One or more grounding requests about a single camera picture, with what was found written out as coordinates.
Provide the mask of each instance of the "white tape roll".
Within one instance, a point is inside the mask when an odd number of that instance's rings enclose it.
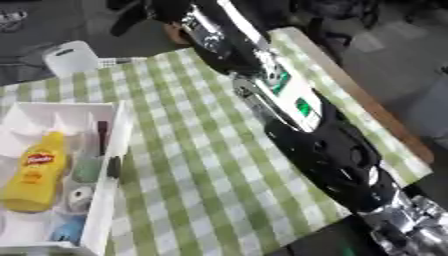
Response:
[[[74,212],[87,211],[92,197],[93,189],[91,187],[79,187],[70,192],[68,196],[68,207]]]

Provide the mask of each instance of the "table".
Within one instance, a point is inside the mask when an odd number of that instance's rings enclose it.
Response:
[[[284,31],[273,32],[273,45],[360,127],[401,185],[431,172]],[[1,113],[17,100],[133,107],[107,255],[261,255],[348,214],[291,166],[231,81],[190,49],[0,88]]]

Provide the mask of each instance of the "gray floor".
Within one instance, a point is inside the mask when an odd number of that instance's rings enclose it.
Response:
[[[0,34],[0,65],[11,62],[11,58],[5,58],[11,55],[23,55],[20,60],[42,65],[43,49],[76,39],[87,41],[100,57],[152,56],[177,48],[157,22],[139,24],[120,38],[110,36],[108,30],[118,14],[107,11],[104,0],[0,4],[0,9],[18,8],[30,11],[30,18],[19,32]],[[343,54],[345,70],[398,118],[431,88],[440,76],[436,70],[448,62],[448,15],[431,12],[409,25],[401,21],[402,10],[400,5],[383,8],[380,23],[368,32],[356,20],[329,24],[333,30],[356,35],[353,45]],[[0,85],[47,76],[50,74],[45,70],[25,66],[0,67]],[[448,208],[446,150],[431,140],[425,142],[436,154],[435,174],[418,182],[411,192],[420,189]],[[293,243],[289,252],[283,248],[272,255],[343,255],[348,247],[356,255],[381,255],[361,231],[357,220],[348,218]]]

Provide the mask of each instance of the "blue object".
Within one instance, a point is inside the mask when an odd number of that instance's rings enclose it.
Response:
[[[56,228],[51,234],[51,241],[69,241],[74,245],[79,245],[85,222],[85,216],[75,216],[70,218],[64,225]]]

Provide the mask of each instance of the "mustard label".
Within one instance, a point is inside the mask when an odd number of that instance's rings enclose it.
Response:
[[[26,158],[23,166],[27,168],[23,172],[21,182],[26,184],[38,184],[42,179],[42,169],[39,166],[54,161],[55,156],[45,152],[31,154]]]
[[[29,155],[26,159],[25,166],[35,165],[35,164],[46,164],[51,163],[54,160],[54,155],[46,153],[38,153]]]

